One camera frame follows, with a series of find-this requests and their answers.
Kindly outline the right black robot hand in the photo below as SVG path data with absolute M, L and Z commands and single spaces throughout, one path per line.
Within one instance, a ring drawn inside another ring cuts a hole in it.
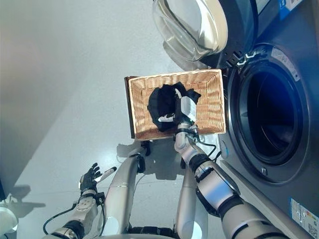
M 194 89 L 182 92 L 172 88 L 166 95 L 160 94 L 156 123 L 160 131 L 167 131 L 182 122 L 194 124 L 196 121 L 196 104 L 201 94 Z

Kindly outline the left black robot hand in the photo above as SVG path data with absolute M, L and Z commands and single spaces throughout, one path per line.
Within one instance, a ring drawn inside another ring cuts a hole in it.
M 81 176 L 79 182 L 79 189 L 81 196 L 85 194 L 97 194 L 97 184 L 108 178 L 117 170 L 117 167 L 112 167 L 104 172 L 100 171 L 98 163 L 94 163 L 89 170 Z

